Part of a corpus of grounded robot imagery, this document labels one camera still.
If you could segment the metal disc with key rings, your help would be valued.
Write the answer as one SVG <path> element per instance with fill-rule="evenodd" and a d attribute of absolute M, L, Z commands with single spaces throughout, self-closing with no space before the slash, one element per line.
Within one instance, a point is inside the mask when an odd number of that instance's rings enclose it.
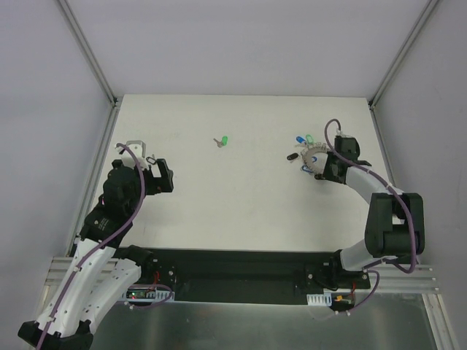
<path fill-rule="evenodd" d="M 328 146 L 321 142 L 304 145 L 304 148 L 299 152 L 302 166 L 305 165 L 311 169 L 313 171 L 312 174 L 321 175 L 324 172 L 328 151 Z M 312 162 L 312 156 L 318 158 L 316 163 Z"/>

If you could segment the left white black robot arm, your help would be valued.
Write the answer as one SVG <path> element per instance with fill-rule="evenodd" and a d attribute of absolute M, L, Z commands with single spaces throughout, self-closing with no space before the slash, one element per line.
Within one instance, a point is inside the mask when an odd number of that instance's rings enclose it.
<path fill-rule="evenodd" d="M 156 290 L 155 257 L 134 245 L 123 250 L 108 277 L 97 279 L 132 228 L 144 198 L 173 189 L 173 172 L 164 159 L 148 157 L 142 169 L 114 160 L 55 295 L 37 319 L 22 323 L 18 337 L 35 349 L 89 349 L 101 321 L 132 285 Z"/>

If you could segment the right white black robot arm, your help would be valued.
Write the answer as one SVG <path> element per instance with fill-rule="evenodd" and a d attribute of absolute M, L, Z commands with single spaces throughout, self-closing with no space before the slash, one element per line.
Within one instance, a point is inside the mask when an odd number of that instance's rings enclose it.
<path fill-rule="evenodd" d="M 328 269 L 335 287 L 346 287 L 361 271 L 380 263 L 410 274 L 425 248 L 423 200 L 413 192 L 393 187 L 371 164 L 359 160 L 360 146 L 351 136 L 336 136 L 325 168 L 316 177 L 345 185 L 368 204 L 362 241 L 339 252 L 339 262 Z"/>

